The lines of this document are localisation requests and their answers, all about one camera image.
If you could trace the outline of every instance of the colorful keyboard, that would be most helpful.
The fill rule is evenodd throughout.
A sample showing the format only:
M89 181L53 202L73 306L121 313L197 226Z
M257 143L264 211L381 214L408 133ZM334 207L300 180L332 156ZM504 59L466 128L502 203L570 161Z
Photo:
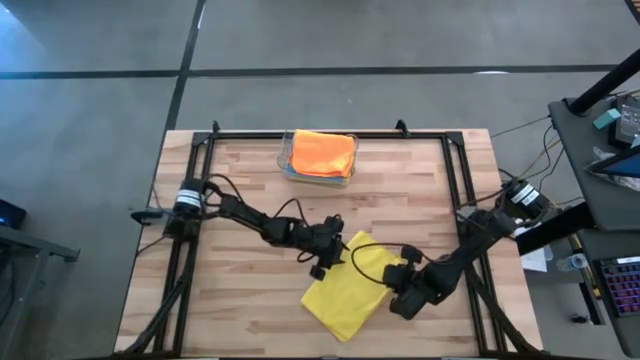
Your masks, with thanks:
M640 315L640 257L601 260L599 265L617 316Z

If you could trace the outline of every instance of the orange towel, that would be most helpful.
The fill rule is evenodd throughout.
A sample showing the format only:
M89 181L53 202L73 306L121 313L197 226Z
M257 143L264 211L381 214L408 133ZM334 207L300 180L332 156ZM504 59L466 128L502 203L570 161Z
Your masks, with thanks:
M299 174L347 177L353 166L354 146L350 136L296 130L289 161Z

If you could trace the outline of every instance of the gray floor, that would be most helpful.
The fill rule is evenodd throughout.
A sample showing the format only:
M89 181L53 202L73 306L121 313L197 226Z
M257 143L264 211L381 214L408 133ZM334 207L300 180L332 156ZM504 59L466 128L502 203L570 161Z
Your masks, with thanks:
M176 70L195 0L18 0L0 7L0 71ZM635 50L622 0L208 0L192 68L612 64ZM484 127L547 114L602 73L190 79L176 127L225 129ZM625 88L638 87L640 78ZM175 79L0 80L0 198L26 229L80 246L54 263L24 358L112 350ZM522 171L549 122L495 139ZM562 159L545 192L579 195ZM622 355L610 327L570 324L577 286L531 287L545 348Z

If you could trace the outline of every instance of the clear plastic bin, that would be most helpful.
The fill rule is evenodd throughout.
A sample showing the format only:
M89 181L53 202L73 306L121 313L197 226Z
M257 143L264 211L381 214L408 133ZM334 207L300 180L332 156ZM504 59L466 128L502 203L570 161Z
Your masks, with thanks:
M302 181L317 185L325 185L325 186L334 186L334 187L346 187L349 185L349 181L351 177L356 172L356 160L357 160L357 152L358 152L358 138L355 135L347 135L353 138L353 164L351 165L351 171L349 171L349 175L346 177L322 177L322 176L311 176L298 174L295 172L293 167L289 164L289 159L291 158L291 152L293 151L293 137L295 135L294 131L285 131L284 136L282 137L282 144L280 145L280 154L278 155L277 162L278 166L282 169L284 176L293 181Z

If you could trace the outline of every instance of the butcher block tabletop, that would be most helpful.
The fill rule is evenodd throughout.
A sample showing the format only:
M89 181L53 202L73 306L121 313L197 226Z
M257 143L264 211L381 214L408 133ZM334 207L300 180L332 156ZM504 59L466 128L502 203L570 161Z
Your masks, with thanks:
M476 196L496 191L500 178L488 131L461 131ZM166 135L155 179L163 207L173 206L184 178L192 135L193 131L169 131ZM280 145L279 140L216 140L212 173L229 176L245 201L267 214L274 214L292 197L300 199L309 223L341 214L345 243L358 231L366 231L378 242L413 244L431 258L458 246L440 141L360 140L356 173L345 189L286 180L276 163ZM455 147L452 151L458 188L464 189ZM223 191L232 191L222 181L216 183ZM462 192L461 201L465 199ZM153 197L150 205L155 206ZM483 205L488 208L491 202ZM287 207L283 214L299 216L296 206ZM140 247L158 239L163 227L164 224L146 227ZM170 250L171 241L163 240L136 259L115 350L129 346L157 311ZM360 331L342 343L300 304L314 280L309 276L311 263L296 262L298 253L295 249L271 247L256 232L233 221L205 222L182 355L477 355L464 277L448 299L438 306L427 304L411 321L389 312L388 296ZM524 337L541 348L516 244L501 240L489 251L489 260L498 302ZM484 307L482 316L490 348L494 348L491 322ZM173 338L174 320L170 316L167 339Z

